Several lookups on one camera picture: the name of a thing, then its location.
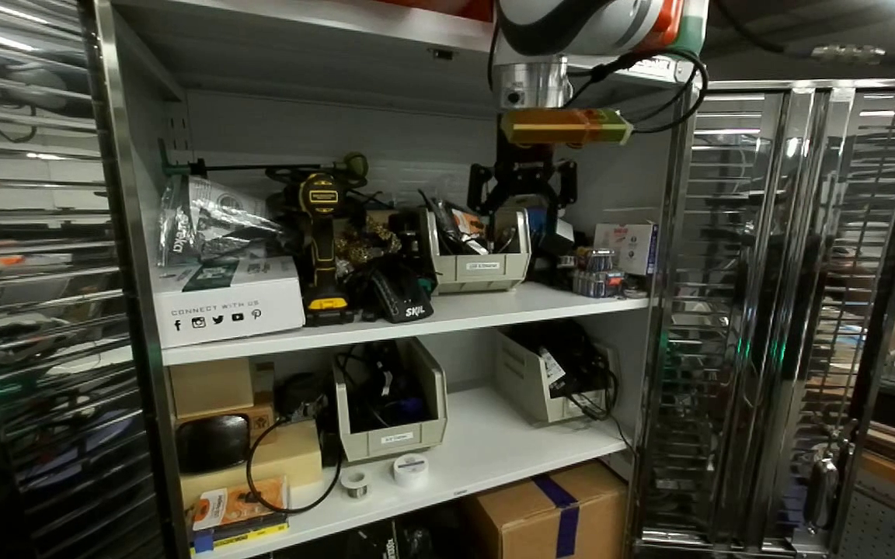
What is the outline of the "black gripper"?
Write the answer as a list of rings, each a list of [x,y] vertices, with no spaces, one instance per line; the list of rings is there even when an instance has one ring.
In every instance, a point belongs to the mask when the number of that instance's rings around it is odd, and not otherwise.
[[[507,200],[526,200],[531,215],[531,243],[544,245],[563,208],[578,197],[578,164],[557,162],[551,146],[513,146],[496,138],[490,164],[469,167],[465,204],[476,212],[500,212]]]

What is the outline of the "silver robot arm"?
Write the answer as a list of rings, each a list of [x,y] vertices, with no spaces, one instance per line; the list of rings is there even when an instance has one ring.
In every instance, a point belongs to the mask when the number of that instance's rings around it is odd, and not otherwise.
[[[496,0],[488,42],[496,162],[483,204],[526,215],[531,243],[551,245],[578,179],[557,153],[680,126],[709,85],[705,16],[709,0]],[[647,116],[588,103],[603,79],[651,58],[688,74]]]

